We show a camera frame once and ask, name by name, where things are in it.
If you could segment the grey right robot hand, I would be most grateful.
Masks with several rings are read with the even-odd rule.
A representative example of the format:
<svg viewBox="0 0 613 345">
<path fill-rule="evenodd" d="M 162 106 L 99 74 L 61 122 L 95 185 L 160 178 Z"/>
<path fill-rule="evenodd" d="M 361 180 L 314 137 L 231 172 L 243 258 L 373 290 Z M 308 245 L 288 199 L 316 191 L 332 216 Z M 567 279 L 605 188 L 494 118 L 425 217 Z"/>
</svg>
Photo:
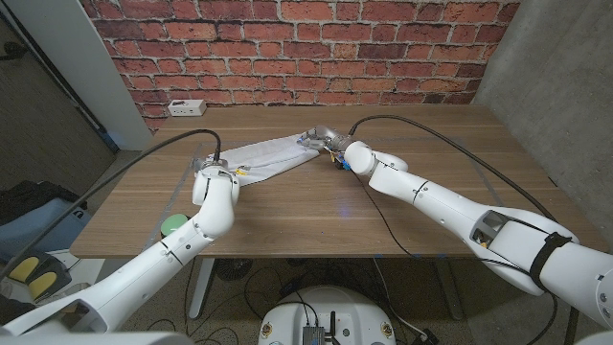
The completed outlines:
<svg viewBox="0 0 613 345">
<path fill-rule="evenodd" d="M 314 150 L 345 151 L 354 140 L 328 126 L 316 126 L 302 133 L 297 143 Z"/>
</svg>

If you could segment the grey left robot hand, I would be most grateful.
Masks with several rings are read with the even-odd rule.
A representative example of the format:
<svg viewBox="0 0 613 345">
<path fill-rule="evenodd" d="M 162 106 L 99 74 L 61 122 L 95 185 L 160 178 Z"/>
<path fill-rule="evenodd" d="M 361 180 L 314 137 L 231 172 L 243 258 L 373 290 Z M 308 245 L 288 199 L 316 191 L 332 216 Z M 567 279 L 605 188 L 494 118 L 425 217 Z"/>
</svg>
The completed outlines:
<svg viewBox="0 0 613 345">
<path fill-rule="evenodd" d="M 235 171 L 229 168 L 228 161 L 225 159 L 215 159 L 213 154 L 207 157 L 195 158 L 192 161 L 194 176 L 199 175 L 219 175 L 228 173 L 235 175 Z"/>
</svg>

